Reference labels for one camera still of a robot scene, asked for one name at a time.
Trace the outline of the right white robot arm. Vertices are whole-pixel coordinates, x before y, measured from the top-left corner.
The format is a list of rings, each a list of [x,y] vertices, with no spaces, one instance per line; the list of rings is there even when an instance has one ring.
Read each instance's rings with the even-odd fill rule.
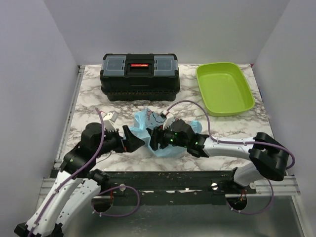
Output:
[[[168,146],[182,147],[194,157],[232,157],[250,163],[233,169],[227,181],[228,190],[239,193],[250,183],[263,178],[282,181],[284,179],[289,151],[266,133],[258,132],[246,139],[218,139],[199,134],[183,120],[176,120],[170,128],[156,126],[147,130],[150,147],[156,151]]]

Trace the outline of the blue plastic bag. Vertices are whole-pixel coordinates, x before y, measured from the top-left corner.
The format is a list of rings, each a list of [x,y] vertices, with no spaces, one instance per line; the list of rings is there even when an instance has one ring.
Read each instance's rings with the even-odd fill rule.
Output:
[[[146,147],[154,156],[161,158],[179,157],[186,151],[186,148],[168,145],[164,149],[158,148],[154,151],[150,147],[150,135],[146,129],[153,129],[156,126],[163,125],[164,121],[165,119],[161,117],[159,113],[153,112],[149,108],[145,108],[134,114],[134,125],[130,126],[129,129],[136,137],[145,142],[144,147]]]

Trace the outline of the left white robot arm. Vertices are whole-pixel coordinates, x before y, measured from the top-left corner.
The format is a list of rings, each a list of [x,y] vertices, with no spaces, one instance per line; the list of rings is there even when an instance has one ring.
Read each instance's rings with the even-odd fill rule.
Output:
[[[145,142],[123,126],[124,137],[116,130],[108,131],[100,123],[90,123],[80,142],[63,159],[51,190],[35,214],[18,224],[19,237],[61,237],[70,220],[91,199],[106,194],[111,185],[108,175],[93,169],[96,158],[109,152],[134,152]]]

